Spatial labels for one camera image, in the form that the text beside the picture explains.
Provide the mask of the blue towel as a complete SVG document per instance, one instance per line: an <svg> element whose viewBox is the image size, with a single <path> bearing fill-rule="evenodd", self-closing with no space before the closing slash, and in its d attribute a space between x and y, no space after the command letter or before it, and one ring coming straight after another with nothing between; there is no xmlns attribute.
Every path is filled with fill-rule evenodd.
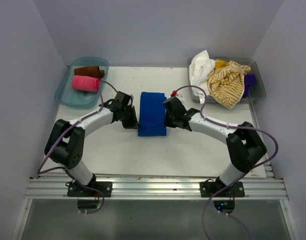
<svg viewBox="0 0 306 240"><path fill-rule="evenodd" d="M139 137L164 137L167 136L164 125L166 110L163 102L166 100L164 93L142 92L140 97L140 117L138 130Z"/></svg>

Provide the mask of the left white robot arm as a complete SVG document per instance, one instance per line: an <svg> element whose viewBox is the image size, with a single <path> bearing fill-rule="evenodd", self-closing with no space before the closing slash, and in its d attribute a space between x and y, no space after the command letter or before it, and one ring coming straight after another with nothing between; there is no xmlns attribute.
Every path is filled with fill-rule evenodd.
<svg viewBox="0 0 306 240"><path fill-rule="evenodd" d="M85 138L99 128L119 121L125 129L140 128L133 97L121 91L81 118L57 120L45 147L45 159L51 159L67 171L79 183L83 195L92 196L97 185L95 175L82 160Z"/></svg>

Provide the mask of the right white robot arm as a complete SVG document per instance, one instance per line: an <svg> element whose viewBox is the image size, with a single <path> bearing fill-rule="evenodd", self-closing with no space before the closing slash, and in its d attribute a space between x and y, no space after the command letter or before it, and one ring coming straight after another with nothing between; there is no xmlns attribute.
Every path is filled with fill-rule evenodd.
<svg viewBox="0 0 306 240"><path fill-rule="evenodd" d="M227 196L233 191L233 182L249 173L267 153L266 146L249 122L231 125L215 118L203 118L197 109L186 110L182 102L172 96L165 100L164 125L181 128L212 137L227 146L230 164L215 181L216 192Z"/></svg>

